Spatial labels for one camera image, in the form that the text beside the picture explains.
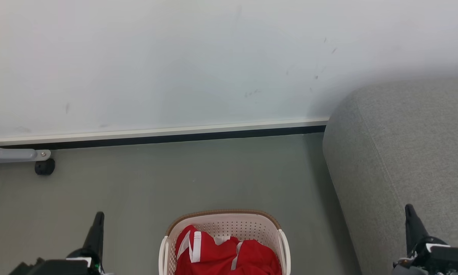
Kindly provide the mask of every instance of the perforated plastic basket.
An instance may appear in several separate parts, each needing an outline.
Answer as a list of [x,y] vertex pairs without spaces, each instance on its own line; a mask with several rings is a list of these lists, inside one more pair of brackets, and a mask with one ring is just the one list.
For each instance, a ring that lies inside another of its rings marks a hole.
[[174,221],[161,242],[158,262],[160,275],[175,274],[176,239],[189,225],[212,237],[234,236],[241,241],[255,239],[276,253],[282,266],[282,274],[290,275],[290,248],[279,223],[265,212],[245,209],[198,212]]

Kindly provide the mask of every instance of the white basket handle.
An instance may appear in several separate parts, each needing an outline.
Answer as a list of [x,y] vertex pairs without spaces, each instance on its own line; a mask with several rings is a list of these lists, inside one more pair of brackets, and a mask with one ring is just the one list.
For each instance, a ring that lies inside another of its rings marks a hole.
[[160,275],[166,275],[166,272],[168,272],[168,236],[165,236],[161,241],[158,271]]
[[292,269],[292,264],[290,260],[290,247],[289,243],[287,241],[287,237],[285,236],[285,233],[281,229],[278,230],[278,237],[280,238],[280,245],[282,248],[282,255],[284,259],[283,261],[283,269],[282,272],[284,272],[285,275],[290,275],[290,270]]

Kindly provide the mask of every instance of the brown basket rim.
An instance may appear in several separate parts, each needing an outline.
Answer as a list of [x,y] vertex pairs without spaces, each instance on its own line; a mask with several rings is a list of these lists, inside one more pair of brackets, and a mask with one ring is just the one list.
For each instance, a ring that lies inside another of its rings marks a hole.
[[165,236],[169,236],[173,228],[180,223],[181,221],[189,218],[194,218],[194,217],[200,217],[200,216],[209,216],[209,215],[215,215],[215,214],[255,214],[255,215],[260,215],[263,216],[267,219],[269,219],[276,227],[277,230],[280,230],[280,224],[278,221],[273,218],[270,214],[264,211],[260,210],[253,210],[253,209],[219,209],[219,210],[209,210],[209,211],[201,211],[201,212],[195,212],[195,213],[190,213],[190,214],[185,214],[178,219],[175,219],[173,223],[169,226],[168,230],[166,231]]

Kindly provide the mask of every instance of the red and white garment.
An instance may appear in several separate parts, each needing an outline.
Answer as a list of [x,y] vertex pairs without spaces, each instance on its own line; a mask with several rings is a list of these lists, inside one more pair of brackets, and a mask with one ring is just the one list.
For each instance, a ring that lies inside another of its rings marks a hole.
[[215,237],[187,226],[175,245],[175,275],[281,275],[275,253],[257,240]]

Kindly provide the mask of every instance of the black caster wheel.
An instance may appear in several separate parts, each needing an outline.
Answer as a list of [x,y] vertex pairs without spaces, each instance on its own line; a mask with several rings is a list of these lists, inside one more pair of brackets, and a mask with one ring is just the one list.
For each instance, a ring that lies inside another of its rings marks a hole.
[[53,159],[42,160],[40,162],[35,162],[35,173],[39,176],[49,176],[53,174],[56,163]]

